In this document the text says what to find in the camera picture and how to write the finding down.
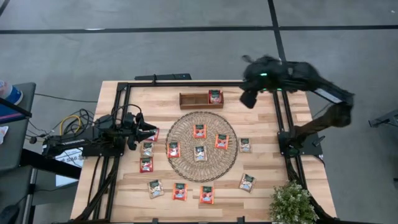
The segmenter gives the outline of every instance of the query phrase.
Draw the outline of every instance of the wooden tray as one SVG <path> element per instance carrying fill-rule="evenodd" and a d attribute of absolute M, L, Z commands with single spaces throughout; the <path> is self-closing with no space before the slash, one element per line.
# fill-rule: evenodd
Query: wooden tray
<path fill-rule="evenodd" d="M 220 109 L 224 107 L 224 95 L 221 92 L 221 103 L 210 104 L 208 93 L 180 93 L 180 109 Z"/>

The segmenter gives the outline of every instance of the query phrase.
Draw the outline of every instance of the green plant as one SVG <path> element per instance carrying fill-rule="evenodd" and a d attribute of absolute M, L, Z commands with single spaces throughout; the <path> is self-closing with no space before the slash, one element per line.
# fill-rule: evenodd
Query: green plant
<path fill-rule="evenodd" d="M 273 222 L 286 224 L 315 223 L 318 219 L 310 204 L 310 192 L 294 182 L 281 187 L 274 187 L 271 196 L 274 201 L 270 205 L 270 215 Z"/>

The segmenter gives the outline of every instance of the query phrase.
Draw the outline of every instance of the woven round placemat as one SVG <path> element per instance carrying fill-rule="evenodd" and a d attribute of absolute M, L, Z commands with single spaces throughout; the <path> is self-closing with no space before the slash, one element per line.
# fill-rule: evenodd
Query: woven round placemat
<path fill-rule="evenodd" d="M 206 125 L 206 138 L 193 137 L 193 125 Z M 216 134 L 229 136 L 228 148 L 215 148 Z M 166 138 L 167 145 L 180 143 L 181 156 L 169 162 L 180 176 L 194 182 L 215 180 L 229 171 L 238 155 L 238 139 L 231 125 L 223 117 L 211 112 L 192 112 L 182 116 L 171 127 Z M 195 146 L 206 146 L 207 161 L 195 162 Z"/>

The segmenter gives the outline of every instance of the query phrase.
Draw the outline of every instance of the wooden tabletop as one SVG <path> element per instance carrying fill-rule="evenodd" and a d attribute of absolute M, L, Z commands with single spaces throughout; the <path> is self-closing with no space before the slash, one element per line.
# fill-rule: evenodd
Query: wooden tabletop
<path fill-rule="evenodd" d="M 103 82 L 95 118 L 110 114 L 117 84 L 116 81 Z M 151 222 L 152 218 L 159 218 L 160 222 L 233 222 L 243 215 L 249 222 L 270 221 L 269 204 L 272 202 L 270 195 L 274 192 L 273 186 L 287 182 L 284 158 L 279 153 L 276 136 L 279 129 L 274 100 L 270 93 L 259 94 L 256 106 L 250 110 L 239 102 L 242 90 L 238 87 L 217 87 L 216 89 L 224 92 L 224 108 L 203 110 L 224 117 L 232 125 L 238 138 L 251 139 L 253 152 L 239 153 L 234 166 L 224 176 L 205 184 L 190 182 L 177 175 L 167 160 L 165 138 L 170 127 L 181 116 L 193 111 L 180 110 L 179 93 L 206 93 L 210 89 L 215 87 L 132 88 L 129 103 L 139 105 L 145 121 L 159 127 L 160 133 L 155 143 L 152 173 L 140 174 L 139 151 L 130 151 L 126 147 L 118 170 L 112 222 Z M 282 97 L 279 99 L 286 121 Z M 296 125 L 305 124 L 312 119 L 304 92 L 289 95 L 289 101 Z M 132 107 L 129 107 L 129 111 L 137 113 Z M 336 216 L 323 164 L 313 156 L 302 156 L 302 160 L 309 191 L 327 213 Z M 84 161 L 71 218 L 77 217 L 86 207 L 95 162 L 95 157 Z M 101 163 L 102 160 L 96 171 L 93 195 L 98 187 Z M 257 179 L 251 194 L 238 189 L 242 173 Z M 155 179 L 162 180 L 165 194 L 150 199 L 147 183 Z M 176 182 L 188 184 L 187 201 L 172 200 L 172 187 Z M 199 203 L 201 185 L 214 186 L 213 205 Z M 103 197 L 100 218 L 104 217 L 107 198 L 108 195 Z"/>

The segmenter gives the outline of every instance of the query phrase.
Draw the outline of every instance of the red packet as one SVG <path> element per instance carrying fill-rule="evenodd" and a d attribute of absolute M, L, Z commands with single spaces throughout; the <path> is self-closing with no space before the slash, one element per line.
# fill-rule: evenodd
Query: red packet
<path fill-rule="evenodd" d="M 139 160 L 139 172 L 153 172 L 154 171 L 154 161 L 150 158 L 141 158 Z"/>
<path fill-rule="evenodd" d="M 181 156 L 180 143 L 170 142 L 167 145 L 167 158 L 178 158 Z"/>
<path fill-rule="evenodd" d="M 149 130 L 149 132 L 153 132 L 155 133 L 153 136 L 147 138 L 147 141 L 157 141 L 157 137 L 159 136 L 159 128 L 157 129 L 153 129 L 153 130 Z"/>
<path fill-rule="evenodd" d="M 187 200 L 187 184 L 175 183 L 173 189 L 173 200 Z"/>
<path fill-rule="evenodd" d="M 214 187 L 200 187 L 200 203 L 214 204 Z"/>
<path fill-rule="evenodd" d="M 228 148 L 229 136 L 226 134 L 217 134 L 215 147 L 217 149 L 227 149 Z"/>
<path fill-rule="evenodd" d="M 206 138 L 206 125 L 205 124 L 194 124 L 193 125 L 193 137 L 194 138 Z"/>
<path fill-rule="evenodd" d="M 221 90 L 209 90 L 209 104 L 218 104 L 223 102 L 223 92 Z"/>

